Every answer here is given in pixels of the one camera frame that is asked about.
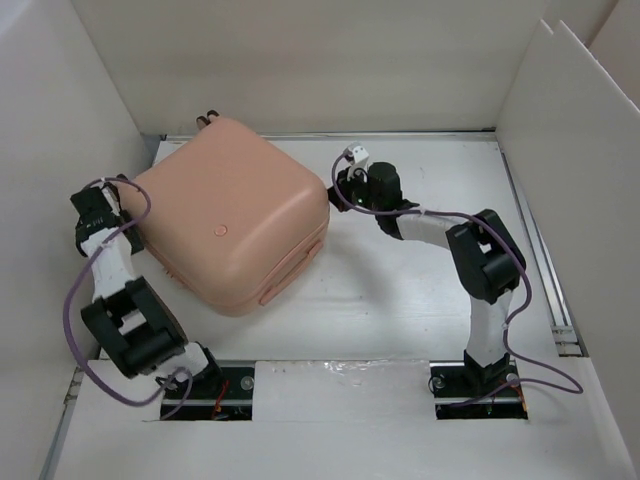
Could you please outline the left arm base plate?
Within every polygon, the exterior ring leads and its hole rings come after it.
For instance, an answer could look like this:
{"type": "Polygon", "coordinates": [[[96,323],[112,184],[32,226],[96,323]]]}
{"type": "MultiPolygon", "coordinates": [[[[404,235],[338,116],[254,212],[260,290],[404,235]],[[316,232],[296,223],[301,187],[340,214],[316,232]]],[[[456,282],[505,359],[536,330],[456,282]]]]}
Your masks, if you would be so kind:
{"type": "Polygon", "coordinates": [[[255,387],[255,363],[223,361],[223,384],[218,389],[195,386],[175,413],[183,391],[169,390],[160,406],[160,419],[166,421],[251,421],[255,387]]]}

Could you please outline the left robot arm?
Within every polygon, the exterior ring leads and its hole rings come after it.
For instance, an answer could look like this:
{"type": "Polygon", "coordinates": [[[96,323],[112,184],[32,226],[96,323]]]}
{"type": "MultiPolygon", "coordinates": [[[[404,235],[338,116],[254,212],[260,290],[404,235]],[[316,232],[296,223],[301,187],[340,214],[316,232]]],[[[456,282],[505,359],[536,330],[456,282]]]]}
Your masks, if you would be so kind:
{"type": "Polygon", "coordinates": [[[94,292],[81,309],[84,325],[127,378],[171,375],[201,396],[216,394],[225,384],[210,350],[190,342],[169,307],[132,257],[144,250],[137,230],[151,211],[147,192],[124,176],[90,182],[70,197],[79,218],[75,243],[88,259],[94,292]]]}

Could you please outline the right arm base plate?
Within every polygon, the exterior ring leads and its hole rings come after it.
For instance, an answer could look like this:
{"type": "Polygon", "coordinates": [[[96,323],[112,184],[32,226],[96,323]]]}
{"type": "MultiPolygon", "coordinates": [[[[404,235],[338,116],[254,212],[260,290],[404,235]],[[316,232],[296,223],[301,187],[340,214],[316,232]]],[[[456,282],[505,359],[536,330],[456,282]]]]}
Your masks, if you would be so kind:
{"type": "Polygon", "coordinates": [[[505,373],[480,386],[462,361],[433,361],[429,363],[428,388],[433,394],[437,420],[527,420],[524,395],[519,386],[499,386],[518,375],[514,362],[505,373]]]}

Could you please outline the pink suitcase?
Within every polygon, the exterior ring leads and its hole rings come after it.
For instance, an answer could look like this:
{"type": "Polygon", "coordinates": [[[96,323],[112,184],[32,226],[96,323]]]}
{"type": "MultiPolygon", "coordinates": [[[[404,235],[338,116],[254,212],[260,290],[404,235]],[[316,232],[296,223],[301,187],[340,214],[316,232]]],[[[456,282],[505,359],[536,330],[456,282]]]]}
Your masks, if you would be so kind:
{"type": "Polygon", "coordinates": [[[323,181],[237,120],[211,110],[198,133],[120,190],[146,249],[214,311],[268,304],[323,246],[323,181]]]}

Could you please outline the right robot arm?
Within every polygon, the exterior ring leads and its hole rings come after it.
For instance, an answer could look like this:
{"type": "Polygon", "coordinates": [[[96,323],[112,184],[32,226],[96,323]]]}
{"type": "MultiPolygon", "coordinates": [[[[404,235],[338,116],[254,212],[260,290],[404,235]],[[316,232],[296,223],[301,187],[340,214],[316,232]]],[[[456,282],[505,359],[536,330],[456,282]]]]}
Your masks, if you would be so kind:
{"type": "Polygon", "coordinates": [[[375,218],[379,229],[401,241],[448,250],[471,302],[470,334],[463,352],[465,395],[480,396],[506,378],[510,353],[504,332],[514,290],[526,262],[500,216],[427,213],[403,196],[396,168],[386,162],[331,168],[329,201],[339,211],[375,218]]]}

